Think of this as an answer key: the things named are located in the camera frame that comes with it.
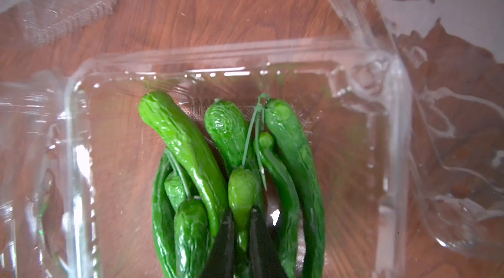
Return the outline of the peppers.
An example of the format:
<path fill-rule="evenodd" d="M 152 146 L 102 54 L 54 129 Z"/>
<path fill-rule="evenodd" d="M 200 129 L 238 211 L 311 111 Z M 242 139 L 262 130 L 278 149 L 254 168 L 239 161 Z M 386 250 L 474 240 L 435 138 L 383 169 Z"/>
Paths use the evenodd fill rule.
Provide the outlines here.
<path fill-rule="evenodd" d="M 233 102 L 217 99 L 201 131 L 169 94 L 150 92 L 139 115 L 166 146 L 152 190 L 154 245 L 166 277 L 200 277 L 226 211 L 236 230 L 233 277 L 253 277 L 253 207 L 287 277 L 322 276 L 323 197 L 311 146 L 289 103 L 261 94 L 247 120 Z"/>

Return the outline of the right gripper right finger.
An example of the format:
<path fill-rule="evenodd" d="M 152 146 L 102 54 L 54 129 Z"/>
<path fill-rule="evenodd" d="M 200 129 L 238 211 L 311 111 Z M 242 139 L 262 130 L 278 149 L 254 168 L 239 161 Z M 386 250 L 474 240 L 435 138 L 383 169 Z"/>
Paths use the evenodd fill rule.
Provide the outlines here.
<path fill-rule="evenodd" d="M 258 207 L 253 207 L 250 212 L 249 258 L 254 278 L 287 278 Z"/>

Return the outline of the clear clamshell front container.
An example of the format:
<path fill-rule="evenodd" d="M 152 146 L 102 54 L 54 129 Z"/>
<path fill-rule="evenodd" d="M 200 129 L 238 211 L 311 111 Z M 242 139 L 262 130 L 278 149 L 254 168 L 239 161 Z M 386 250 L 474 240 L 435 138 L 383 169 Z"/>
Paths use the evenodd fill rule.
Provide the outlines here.
<path fill-rule="evenodd" d="M 231 208 L 291 277 L 400 277 L 410 93 L 344 40 L 109 54 L 1 84 L 1 276 L 196 275 Z"/>

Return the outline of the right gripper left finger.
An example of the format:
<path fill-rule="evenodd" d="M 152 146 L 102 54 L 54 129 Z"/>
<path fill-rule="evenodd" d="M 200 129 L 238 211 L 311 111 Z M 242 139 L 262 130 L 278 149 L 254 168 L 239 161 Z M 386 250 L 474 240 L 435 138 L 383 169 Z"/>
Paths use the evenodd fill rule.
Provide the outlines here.
<path fill-rule="evenodd" d="M 235 221 L 232 211 L 226 211 L 200 278 L 234 276 L 235 236 Z"/>

